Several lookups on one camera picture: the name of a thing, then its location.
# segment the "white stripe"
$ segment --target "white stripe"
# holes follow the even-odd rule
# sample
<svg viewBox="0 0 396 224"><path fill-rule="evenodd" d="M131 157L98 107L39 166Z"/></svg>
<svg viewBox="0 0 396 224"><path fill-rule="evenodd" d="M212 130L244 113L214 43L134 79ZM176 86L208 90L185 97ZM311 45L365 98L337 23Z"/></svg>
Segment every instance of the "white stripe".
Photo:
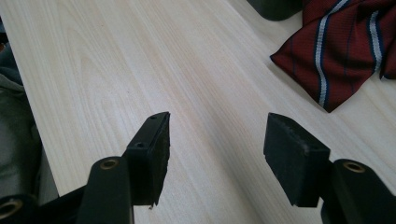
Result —
<svg viewBox="0 0 396 224"><path fill-rule="evenodd" d="M376 17L378 16L378 11L373 12L370 18L370 35L372 38L374 56L375 56L375 72L379 70L382 62L381 47L379 45L378 32L376 30Z"/></svg>
<svg viewBox="0 0 396 224"><path fill-rule="evenodd" d="M320 25L319 25L319 30L318 30L318 39L317 39L317 51L315 52L315 66L317 67L317 70L319 72L319 77L320 77L320 96L319 96L319 104L324 107L324 101L326 99L326 92L327 92L327 82L326 82L326 77L323 72L322 64L320 61L320 57L322 54L322 47L323 47L323 37L324 37L324 29L326 28L326 22L327 19L329 19L329 16L333 14L334 12L337 12L338 10L343 7L348 0L342 0L338 2L338 4L326 15L320 20Z"/></svg>

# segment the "dark green object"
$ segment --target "dark green object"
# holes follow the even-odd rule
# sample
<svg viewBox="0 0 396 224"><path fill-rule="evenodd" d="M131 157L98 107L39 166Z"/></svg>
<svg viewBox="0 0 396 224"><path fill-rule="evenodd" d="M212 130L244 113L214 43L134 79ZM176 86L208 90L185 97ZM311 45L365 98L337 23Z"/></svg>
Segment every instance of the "dark green object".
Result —
<svg viewBox="0 0 396 224"><path fill-rule="evenodd" d="M302 0L247 0L269 21L283 21L303 8Z"/></svg>

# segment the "red tie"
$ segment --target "red tie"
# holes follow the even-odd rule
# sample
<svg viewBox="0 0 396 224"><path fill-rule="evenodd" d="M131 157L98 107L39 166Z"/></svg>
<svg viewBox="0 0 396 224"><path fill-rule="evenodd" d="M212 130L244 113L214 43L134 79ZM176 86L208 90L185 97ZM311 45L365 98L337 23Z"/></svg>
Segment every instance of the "red tie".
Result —
<svg viewBox="0 0 396 224"><path fill-rule="evenodd" d="M303 28L271 56L332 112L374 72L396 78L396 0L304 0Z"/></svg>

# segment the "wooden table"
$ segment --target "wooden table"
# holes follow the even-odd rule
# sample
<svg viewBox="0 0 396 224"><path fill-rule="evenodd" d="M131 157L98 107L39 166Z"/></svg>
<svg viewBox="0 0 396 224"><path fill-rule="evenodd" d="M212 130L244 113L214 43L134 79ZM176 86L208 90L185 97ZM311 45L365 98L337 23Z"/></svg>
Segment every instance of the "wooden table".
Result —
<svg viewBox="0 0 396 224"><path fill-rule="evenodd" d="M262 155L268 112L371 166L396 192L396 82L373 76L331 114L269 59L301 26L245 0L2 0L0 12L61 195L171 112L160 204L136 223L320 223Z"/></svg>

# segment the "red cloth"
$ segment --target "red cloth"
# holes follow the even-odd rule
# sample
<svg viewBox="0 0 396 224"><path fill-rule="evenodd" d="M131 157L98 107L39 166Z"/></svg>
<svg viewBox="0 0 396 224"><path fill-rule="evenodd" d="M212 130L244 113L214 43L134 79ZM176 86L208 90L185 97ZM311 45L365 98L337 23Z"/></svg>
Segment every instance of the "red cloth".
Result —
<svg viewBox="0 0 396 224"><path fill-rule="evenodd" d="M271 56L328 112L374 72L396 78L396 0L304 0L303 28Z"/></svg>

